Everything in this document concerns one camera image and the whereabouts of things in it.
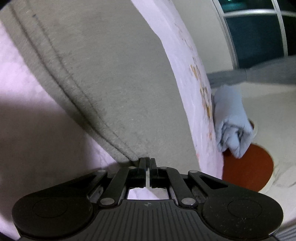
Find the red wooden headboard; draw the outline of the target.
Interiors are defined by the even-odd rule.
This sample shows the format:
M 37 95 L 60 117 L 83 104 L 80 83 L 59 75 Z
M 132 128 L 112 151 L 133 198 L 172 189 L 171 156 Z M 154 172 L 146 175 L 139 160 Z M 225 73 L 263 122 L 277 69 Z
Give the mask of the red wooden headboard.
M 274 161 L 262 146 L 251 143 L 242 158 L 237 159 L 229 149 L 223 152 L 222 180 L 256 191 L 266 192 L 274 181 Z

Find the right grey curtain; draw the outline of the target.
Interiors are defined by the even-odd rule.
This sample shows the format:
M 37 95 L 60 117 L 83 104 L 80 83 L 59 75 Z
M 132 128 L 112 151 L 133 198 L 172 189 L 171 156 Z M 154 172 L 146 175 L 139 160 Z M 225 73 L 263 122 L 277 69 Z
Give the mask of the right grey curtain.
M 288 56 L 262 62 L 246 69 L 208 73 L 212 88 L 243 82 L 295 85 L 296 57 Z

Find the pink floral bed sheet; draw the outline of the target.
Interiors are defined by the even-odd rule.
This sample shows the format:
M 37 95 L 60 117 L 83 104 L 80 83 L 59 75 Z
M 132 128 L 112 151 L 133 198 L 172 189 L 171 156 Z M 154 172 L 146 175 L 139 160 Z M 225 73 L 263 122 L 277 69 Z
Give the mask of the pink floral bed sheet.
M 189 122 L 198 170 L 221 178 L 211 87 L 195 44 L 172 1 L 131 1 L 159 37 Z M 16 240 L 16 201 L 117 163 L 37 81 L 1 21 L 1 233 Z

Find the aluminium frame window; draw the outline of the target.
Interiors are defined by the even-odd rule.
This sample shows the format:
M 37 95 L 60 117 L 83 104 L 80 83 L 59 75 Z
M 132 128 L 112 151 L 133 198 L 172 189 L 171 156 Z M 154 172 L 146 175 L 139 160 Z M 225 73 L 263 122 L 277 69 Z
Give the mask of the aluminium frame window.
M 234 68 L 295 55 L 295 1 L 213 1 Z

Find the light blue rolled duvet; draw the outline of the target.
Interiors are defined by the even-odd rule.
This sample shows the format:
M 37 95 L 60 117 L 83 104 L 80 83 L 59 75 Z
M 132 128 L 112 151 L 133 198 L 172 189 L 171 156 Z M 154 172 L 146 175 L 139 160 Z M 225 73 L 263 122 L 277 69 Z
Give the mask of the light blue rolled duvet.
M 214 126 L 218 150 L 240 159 L 253 140 L 253 128 L 243 107 L 242 96 L 234 86 L 223 85 L 213 96 Z

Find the grey pants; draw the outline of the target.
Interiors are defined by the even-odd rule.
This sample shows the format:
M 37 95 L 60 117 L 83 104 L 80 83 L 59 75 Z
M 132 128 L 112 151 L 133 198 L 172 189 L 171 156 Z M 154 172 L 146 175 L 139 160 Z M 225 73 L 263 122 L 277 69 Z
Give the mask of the grey pants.
M 131 1 L 10 1 L 1 21 L 49 96 L 117 163 L 200 168 L 163 45 Z

